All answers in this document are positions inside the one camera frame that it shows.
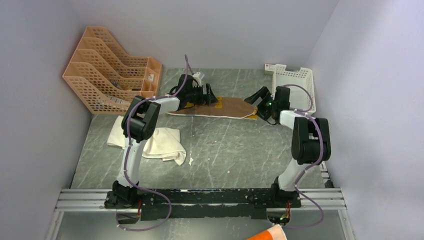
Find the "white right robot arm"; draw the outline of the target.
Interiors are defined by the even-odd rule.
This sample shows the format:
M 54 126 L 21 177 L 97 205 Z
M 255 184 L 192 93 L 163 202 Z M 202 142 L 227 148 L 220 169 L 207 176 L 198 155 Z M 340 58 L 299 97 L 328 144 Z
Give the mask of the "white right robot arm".
M 248 196 L 248 200 L 260 207 L 295 207 L 300 206 L 299 183 L 309 170 L 327 161 L 331 156 L 329 122 L 326 118 L 313 117 L 307 109 L 292 108 L 290 103 L 291 88 L 299 88 L 313 101 L 312 95 L 302 86 L 285 84 L 277 86 L 275 94 L 267 87 L 262 87 L 253 95 L 244 99 L 249 104 L 259 100 L 256 114 L 263 120 L 274 120 L 275 125 L 292 130 L 291 156 L 288 166 L 276 177 L 270 189 L 264 193 Z

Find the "white plastic basket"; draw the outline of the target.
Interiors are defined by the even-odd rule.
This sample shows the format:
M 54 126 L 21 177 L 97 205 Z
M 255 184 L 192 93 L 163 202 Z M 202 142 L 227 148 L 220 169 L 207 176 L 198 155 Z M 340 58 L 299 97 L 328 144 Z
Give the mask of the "white plastic basket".
M 273 97 L 279 86 L 290 88 L 289 102 L 292 109 L 308 110 L 310 115 L 316 112 L 315 84 L 310 68 L 275 64 L 270 91 Z

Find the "yellow brown bear towel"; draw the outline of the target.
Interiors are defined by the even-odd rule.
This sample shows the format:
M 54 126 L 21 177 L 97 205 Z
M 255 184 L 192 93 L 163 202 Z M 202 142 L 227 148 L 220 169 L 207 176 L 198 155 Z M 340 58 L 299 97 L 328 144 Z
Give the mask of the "yellow brown bear towel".
M 186 109 L 168 112 L 168 114 L 175 116 L 245 119 L 252 118 L 257 113 L 254 106 L 241 98 L 218 96 L 217 99 L 217 103 L 210 105 L 193 105 L 188 103 Z

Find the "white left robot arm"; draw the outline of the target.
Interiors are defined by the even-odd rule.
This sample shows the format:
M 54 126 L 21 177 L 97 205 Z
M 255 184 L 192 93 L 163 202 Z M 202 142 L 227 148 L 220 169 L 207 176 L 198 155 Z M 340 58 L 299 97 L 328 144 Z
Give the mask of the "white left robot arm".
M 204 74 L 182 74 L 169 94 L 145 98 L 135 96 L 121 122 L 124 136 L 124 155 L 118 177 L 107 193 L 106 209 L 127 209 L 141 202 L 138 191 L 139 168 L 143 149 L 156 129 L 159 115 L 177 112 L 194 106 L 218 102 L 210 84 L 203 84 Z

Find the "white towel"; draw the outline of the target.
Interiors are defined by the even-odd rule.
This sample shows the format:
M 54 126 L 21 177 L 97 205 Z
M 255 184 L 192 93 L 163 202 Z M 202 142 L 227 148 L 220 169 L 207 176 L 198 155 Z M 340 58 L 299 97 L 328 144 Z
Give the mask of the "white towel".
M 125 136 L 122 129 L 122 116 L 118 116 L 113 124 L 107 139 L 107 145 L 125 148 Z M 181 144 L 181 133 L 178 129 L 157 127 L 151 138 L 146 142 L 142 156 L 146 159 L 161 159 L 175 161 L 181 166 L 186 159 L 187 152 Z

